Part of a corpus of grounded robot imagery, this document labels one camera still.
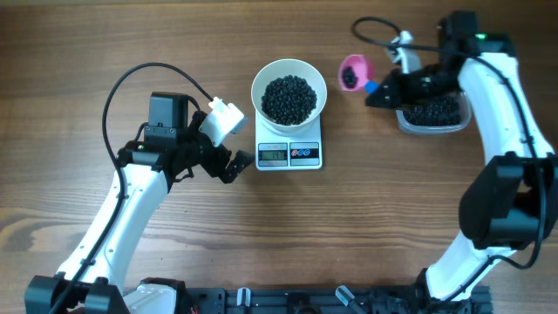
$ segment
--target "white bowl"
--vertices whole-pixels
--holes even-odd
[[[303,123],[295,126],[277,124],[262,110],[262,96],[265,93],[265,88],[271,81],[284,78],[287,75],[306,79],[308,85],[316,92],[316,109],[312,110],[310,116]],[[296,59],[281,59],[264,66],[258,75],[255,76],[254,83],[252,83],[252,103],[257,114],[260,114],[268,122],[268,126],[275,128],[275,130],[281,133],[296,133],[308,126],[322,112],[327,97],[328,91],[322,74],[314,66]]]

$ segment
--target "wooden table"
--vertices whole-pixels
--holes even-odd
[[[382,79],[383,49],[357,41],[352,21],[386,17],[436,44],[435,25],[456,9],[476,10],[482,29],[517,45],[524,90],[556,147],[558,31],[552,1],[282,1],[99,5],[0,9],[0,312],[24,310],[27,284],[52,275],[84,235],[112,180],[103,146],[103,104],[134,65],[176,65],[210,93],[237,104],[251,123],[225,144],[254,151],[250,86],[279,58],[299,58],[325,77],[324,168],[263,173],[234,184],[195,178],[177,184],[155,212],[126,279],[185,280],[189,287],[302,287],[411,283],[459,231],[458,204],[483,168],[474,122],[463,132],[414,137],[394,112],[341,92],[337,68],[363,53]],[[391,39],[380,26],[370,34]],[[435,61],[421,54],[425,64]],[[109,113],[115,149],[146,120],[152,91],[203,97],[184,79],[145,69],[120,88]],[[525,260],[528,252],[516,255]],[[555,313],[558,235],[527,271],[498,266],[497,313]]]

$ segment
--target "scale control panel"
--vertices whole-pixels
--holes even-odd
[[[317,142],[260,143],[258,145],[258,167],[318,168],[320,144]]]

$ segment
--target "black beans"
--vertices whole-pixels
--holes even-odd
[[[357,85],[358,78],[355,75],[355,72],[352,70],[351,66],[347,66],[346,68],[344,68],[343,73],[341,75],[345,86],[349,88],[354,88]]]
[[[461,123],[459,102],[452,96],[430,99],[426,106],[415,106],[403,116],[415,126],[454,126]]]
[[[316,109],[316,92],[306,79],[297,76],[277,78],[269,83],[262,96],[262,110],[284,126],[303,123]]]

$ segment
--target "kitchen scale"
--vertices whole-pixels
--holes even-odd
[[[313,170],[322,167],[320,117],[295,133],[275,130],[255,115],[255,166],[262,171]]]

